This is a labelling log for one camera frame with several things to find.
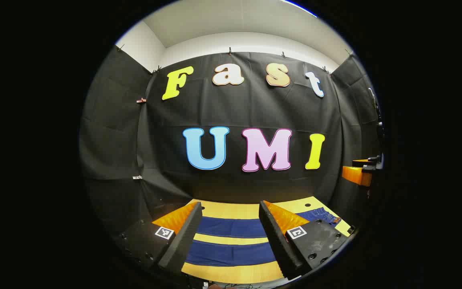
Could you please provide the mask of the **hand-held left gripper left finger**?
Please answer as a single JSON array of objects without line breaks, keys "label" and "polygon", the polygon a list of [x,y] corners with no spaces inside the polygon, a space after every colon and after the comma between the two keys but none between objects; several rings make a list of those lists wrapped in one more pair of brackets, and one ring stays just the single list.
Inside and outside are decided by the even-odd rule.
[{"label": "hand-held left gripper left finger", "polygon": [[135,222],[117,235],[117,245],[142,269],[182,275],[202,216],[202,204],[189,203],[155,221]]}]

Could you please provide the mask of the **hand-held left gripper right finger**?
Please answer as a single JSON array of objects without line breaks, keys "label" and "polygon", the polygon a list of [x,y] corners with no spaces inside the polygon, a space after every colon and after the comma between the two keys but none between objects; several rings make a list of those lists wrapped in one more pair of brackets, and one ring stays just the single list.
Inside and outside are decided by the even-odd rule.
[{"label": "hand-held left gripper right finger", "polygon": [[356,231],[324,208],[293,213],[265,200],[259,203],[259,220],[288,280],[324,267]]}]

